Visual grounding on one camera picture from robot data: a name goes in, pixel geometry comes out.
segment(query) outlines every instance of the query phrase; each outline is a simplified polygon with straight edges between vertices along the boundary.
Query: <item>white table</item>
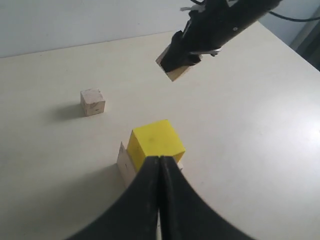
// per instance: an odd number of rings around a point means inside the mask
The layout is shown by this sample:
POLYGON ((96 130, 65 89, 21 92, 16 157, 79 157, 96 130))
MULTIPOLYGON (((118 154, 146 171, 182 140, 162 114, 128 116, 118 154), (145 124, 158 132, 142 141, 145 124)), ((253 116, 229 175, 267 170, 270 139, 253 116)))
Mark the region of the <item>white table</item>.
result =
POLYGON ((169 119, 184 174, 259 240, 320 239, 320 73, 260 24, 172 83, 172 32, 0 59, 0 239, 62 240, 124 191, 131 129, 169 119), (83 117, 80 91, 106 112, 83 117))

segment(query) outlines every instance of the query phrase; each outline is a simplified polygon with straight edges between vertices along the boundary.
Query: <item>wooden block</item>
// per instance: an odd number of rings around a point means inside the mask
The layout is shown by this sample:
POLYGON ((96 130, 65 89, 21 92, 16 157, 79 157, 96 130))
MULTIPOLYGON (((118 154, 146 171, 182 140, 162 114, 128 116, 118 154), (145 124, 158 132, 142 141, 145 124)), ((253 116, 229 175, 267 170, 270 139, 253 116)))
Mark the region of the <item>wooden block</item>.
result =
POLYGON ((137 172, 122 142, 120 144, 120 149, 119 149, 118 158, 116 160, 116 164, 118 165, 118 168, 123 178, 125 186, 128 187, 136 177, 137 172))
POLYGON ((81 105, 86 116, 101 114, 105 111, 106 100, 101 91, 97 88, 91 88, 81 91, 81 105))
POLYGON ((166 119, 133 129, 126 150, 136 171, 147 156, 172 156, 178 163, 186 151, 166 119))
MULTIPOLYGON (((155 62, 160 66, 160 68, 163 71, 164 71, 164 69, 161 66, 161 61, 164 58, 164 56, 166 55, 169 47, 170 47, 170 45, 167 46, 166 49, 160 54, 160 56, 155 60, 155 62)), ((170 71, 170 72, 166 72, 165 74, 173 82, 173 81, 177 80, 179 77, 181 77, 183 74, 187 73, 191 67, 192 66, 182 66, 182 67, 177 68, 176 70, 173 70, 173 71, 170 71)))

